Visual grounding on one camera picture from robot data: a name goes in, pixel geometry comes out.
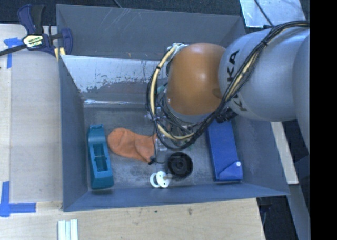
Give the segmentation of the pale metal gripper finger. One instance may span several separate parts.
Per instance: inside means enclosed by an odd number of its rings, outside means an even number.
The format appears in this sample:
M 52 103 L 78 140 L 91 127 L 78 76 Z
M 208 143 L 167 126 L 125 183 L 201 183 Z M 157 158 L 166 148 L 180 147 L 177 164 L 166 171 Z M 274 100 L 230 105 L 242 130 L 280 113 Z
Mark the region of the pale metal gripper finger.
M 161 141 L 155 142 L 155 161 L 159 164 L 165 163 L 167 148 Z

